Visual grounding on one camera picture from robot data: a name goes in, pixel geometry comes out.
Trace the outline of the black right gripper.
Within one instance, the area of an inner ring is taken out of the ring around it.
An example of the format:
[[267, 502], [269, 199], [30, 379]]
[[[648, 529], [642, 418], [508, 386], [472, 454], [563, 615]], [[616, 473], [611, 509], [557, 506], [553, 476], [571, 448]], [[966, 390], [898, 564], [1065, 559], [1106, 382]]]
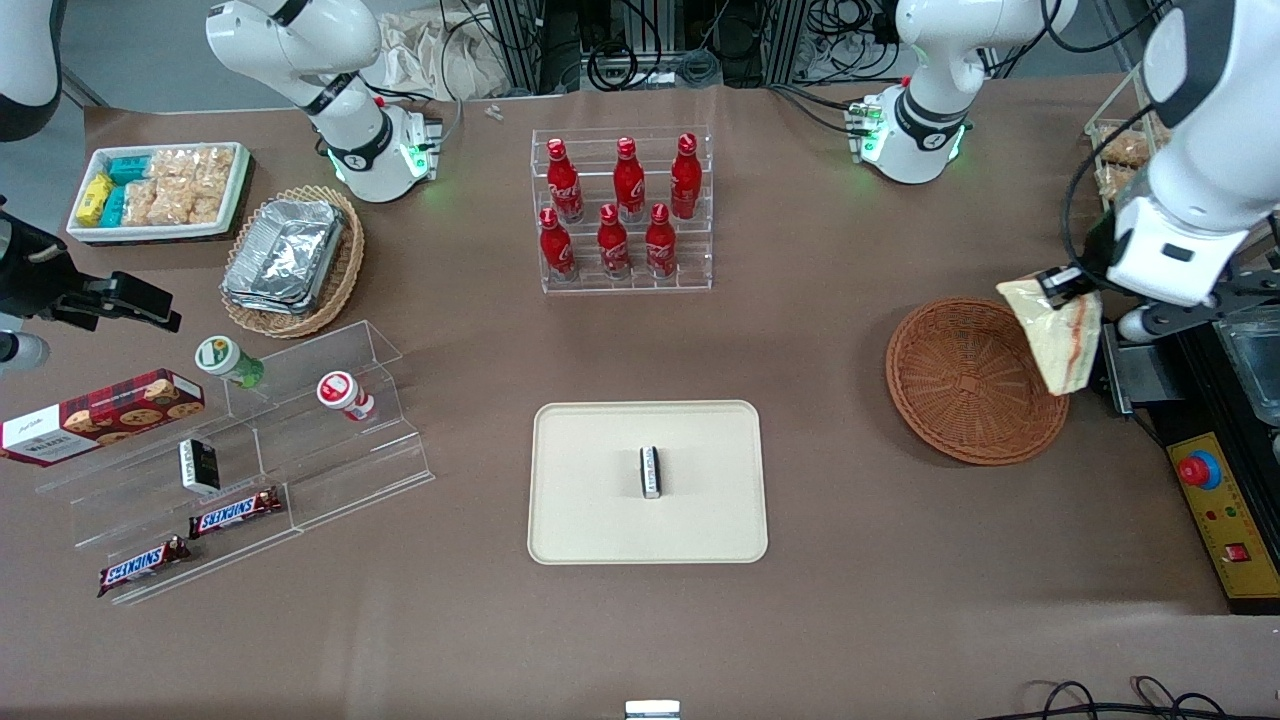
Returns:
[[[1, 310], [10, 316], [42, 318], [76, 327], [96, 327], [82, 293], [91, 281], [79, 272], [67, 246], [55, 234], [1, 214]], [[169, 333], [180, 329], [182, 315], [172, 309], [173, 296], [125, 272], [113, 272], [97, 282], [97, 314], [131, 319]]]

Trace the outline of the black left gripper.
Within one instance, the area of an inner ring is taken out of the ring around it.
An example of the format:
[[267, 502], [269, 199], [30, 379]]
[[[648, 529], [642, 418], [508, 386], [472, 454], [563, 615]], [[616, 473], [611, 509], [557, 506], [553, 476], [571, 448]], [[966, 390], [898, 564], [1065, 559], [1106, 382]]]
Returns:
[[1065, 307], [1074, 299], [1107, 290], [1116, 293], [1123, 287], [1106, 275], [1116, 249], [1115, 215], [1102, 215], [1087, 232], [1075, 265], [1055, 266], [1036, 274], [1036, 283], [1050, 307]]

